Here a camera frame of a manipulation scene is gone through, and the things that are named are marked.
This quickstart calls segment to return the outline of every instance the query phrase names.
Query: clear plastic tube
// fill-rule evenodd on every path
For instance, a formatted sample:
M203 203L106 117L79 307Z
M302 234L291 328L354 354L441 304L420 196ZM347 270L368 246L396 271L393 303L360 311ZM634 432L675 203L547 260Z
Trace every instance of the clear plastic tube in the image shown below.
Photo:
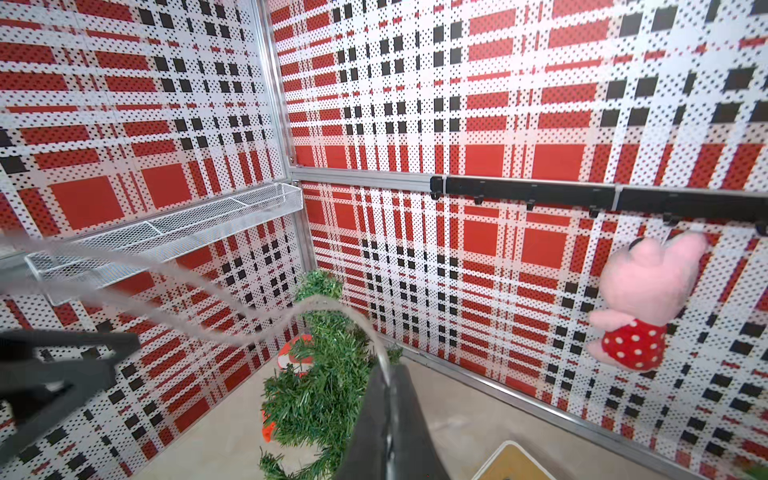
M36 281L30 278L11 278L0 280L0 294L29 294L55 291L57 293L63 293L64 295L87 300L91 303L106 303L116 305L120 308L126 309L134 315L146 316L158 323L163 323L166 326L177 329L189 336L204 341L227 343L236 346L250 345L251 343L259 343L266 340L268 337L272 336L271 331L286 325L296 315L317 310L340 311L341 313L347 315L353 322L355 322L371 339L374 352L379 360L379 364L384 375L384 379L387 385L389 384L389 356L387 355L383 342L379 336L376 335L376 331L373 329L370 322L368 322L368 320L357 310L350 306L344 305L330 297L313 295L299 301L288 309L284 309L278 312L270 312L269 310L265 309L255 310L246 305L243 305L239 300L231 296L228 292L219 288L219 286L207 282L202 277L190 272L189 270L183 270L168 263L158 263L141 256L129 255L122 252L100 250L92 247L78 245L76 243L64 243L53 240L39 240L21 236L0 236L0 244L10 245L17 250L30 253L44 250L50 254L57 253L73 255L77 257L95 258L115 263L122 263L125 265L138 266L146 270L153 270L166 276L171 276L178 280L182 280L185 283L189 283L190 285L198 286L211 295L218 296L230 307L231 310L243 313L248 319L279 319L269 329L265 329L256 335L227 335L226 333L218 333L204 329L198 324L192 323L187 319L182 319L178 316L171 315L146 303L133 300L132 298L121 293L106 289L96 290L86 283Z

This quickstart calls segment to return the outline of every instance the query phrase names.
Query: gray floor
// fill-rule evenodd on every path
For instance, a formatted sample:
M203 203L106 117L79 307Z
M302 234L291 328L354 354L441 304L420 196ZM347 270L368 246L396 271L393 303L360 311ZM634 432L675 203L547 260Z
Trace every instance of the gray floor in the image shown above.
M505 440L527 449L557 480L666 478L431 369L403 362L435 447L454 480L472 478ZM274 360L267 363L134 478L261 480L259 448L283 453L288 469L311 462L311 448L282 449L262 438L263 381L275 368Z

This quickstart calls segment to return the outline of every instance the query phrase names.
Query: wire shelf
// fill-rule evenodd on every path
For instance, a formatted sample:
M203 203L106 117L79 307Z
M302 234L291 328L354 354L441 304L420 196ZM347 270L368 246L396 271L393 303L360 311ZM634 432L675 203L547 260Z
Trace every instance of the wire shelf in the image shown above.
M74 242L165 262L260 223L301 210L302 207L300 188L290 184L266 184ZM93 288L109 286L146 270L137 266L46 252L31 253L27 255L26 261L38 280L85 282ZM48 300L56 306L68 302L70 298L50 294Z

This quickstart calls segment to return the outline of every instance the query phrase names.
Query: artificial pine garland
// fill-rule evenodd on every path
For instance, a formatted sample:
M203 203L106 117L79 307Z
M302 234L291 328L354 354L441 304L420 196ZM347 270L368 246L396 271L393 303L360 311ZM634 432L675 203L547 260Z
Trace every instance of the artificial pine garland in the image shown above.
M341 297L343 285L328 273L310 272L296 301L312 295ZM275 422L272 438L292 447L317 445L317 460L298 472L287 474L283 457L263 453L260 467L267 480L319 480L330 477L341 465L362 406L368 377L376 358L367 348L368 338L339 312L309 312L304 319L312 333L311 343L299 340L291 349L297 359L312 357L304 376L292 365L264 382L265 423ZM401 350L390 350L398 361Z

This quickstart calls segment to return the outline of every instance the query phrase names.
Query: red plaid wall panel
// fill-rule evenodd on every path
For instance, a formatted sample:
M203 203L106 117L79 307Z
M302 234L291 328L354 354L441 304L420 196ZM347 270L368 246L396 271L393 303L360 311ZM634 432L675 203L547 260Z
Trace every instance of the red plaid wall panel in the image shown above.
M601 425L708 478L768 461L768 242L751 225L682 222L394 190L305 184L321 268L379 331ZM612 251L707 235L662 366L622 372L584 344Z
M284 217L173 261L248 305L279 310L290 303L301 274L294 231L290 217ZM266 320L245 320L200 289L155 273L139 273L109 288L189 316L203 328L253 334L270 327ZM237 348L190 339L111 306L71 302L51 307L42 296L2 300L0 329L11 328L133 332L141 351L118 365L116 386L4 465L0 478L9 480L130 477L298 333L293 324L268 342ZM47 348L39 355L48 361L99 358L108 350ZM14 430L11 410L3 406L0 442Z
M283 176L250 4L0 5L0 227L69 237Z
M270 9L299 164L768 189L760 0Z

